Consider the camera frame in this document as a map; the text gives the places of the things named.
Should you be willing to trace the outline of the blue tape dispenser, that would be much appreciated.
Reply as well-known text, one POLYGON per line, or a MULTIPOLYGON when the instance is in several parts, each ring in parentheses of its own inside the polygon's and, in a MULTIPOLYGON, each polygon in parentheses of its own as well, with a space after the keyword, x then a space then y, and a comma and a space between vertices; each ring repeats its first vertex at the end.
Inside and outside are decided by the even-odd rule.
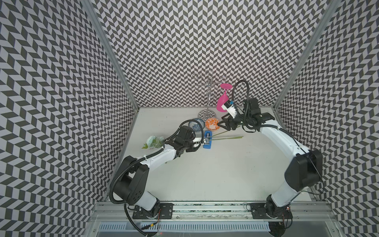
POLYGON ((204 132, 204 141, 205 143, 203 144, 203 148, 211 149, 211 145, 212 145, 212 132, 211 131, 204 132))

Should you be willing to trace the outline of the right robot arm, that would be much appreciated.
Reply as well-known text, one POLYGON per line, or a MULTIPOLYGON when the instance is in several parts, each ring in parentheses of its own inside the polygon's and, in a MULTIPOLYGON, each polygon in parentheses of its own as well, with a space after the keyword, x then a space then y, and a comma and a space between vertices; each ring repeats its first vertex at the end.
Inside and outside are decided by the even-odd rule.
POLYGON ((311 150, 297 141, 285 130, 275 117, 261 112, 255 98, 244 100, 243 110, 231 100, 222 105, 227 115, 218 123, 228 131, 241 126, 246 132, 253 130, 269 138, 289 159, 289 165, 284 173, 284 182, 278 190, 269 195, 262 207, 264 217, 276 219, 289 212, 291 202, 306 188, 322 180, 323 156, 317 149, 311 150))

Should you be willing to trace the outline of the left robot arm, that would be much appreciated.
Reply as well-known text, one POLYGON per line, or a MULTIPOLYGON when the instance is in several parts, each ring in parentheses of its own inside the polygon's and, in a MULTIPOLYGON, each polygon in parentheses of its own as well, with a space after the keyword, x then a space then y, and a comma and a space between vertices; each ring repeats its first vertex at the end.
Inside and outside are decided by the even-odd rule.
POLYGON ((145 215, 156 217, 160 200, 146 191, 149 173, 185 152, 196 152, 203 143, 203 129, 196 133, 191 127, 182 125, 162 142, 157 151, 140 158, 124 158, 110 184, 110 201, 113 204, 136 206, 144 211, 145 215))

